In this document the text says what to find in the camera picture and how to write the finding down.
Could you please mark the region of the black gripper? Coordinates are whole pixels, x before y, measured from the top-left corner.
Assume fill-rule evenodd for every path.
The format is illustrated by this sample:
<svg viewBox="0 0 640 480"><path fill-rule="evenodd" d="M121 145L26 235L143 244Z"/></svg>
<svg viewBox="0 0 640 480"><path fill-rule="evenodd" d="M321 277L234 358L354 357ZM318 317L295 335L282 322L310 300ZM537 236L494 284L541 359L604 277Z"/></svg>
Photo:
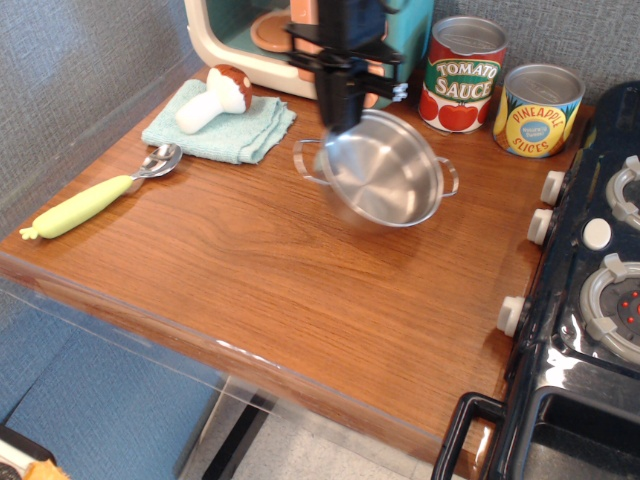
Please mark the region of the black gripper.
<svg viewBox="0 0 640 480"><path fill-rule="evenodd" d="M345 132L361 120L366 94L401 102L408 84L370 72L357 76L344 68L355 60L372 60L397 68L404 56L385 43L387 17L400 12L385 1L318 1L317 21L292 21L289 63L315 74L320 115L330 133Z"/></svg>

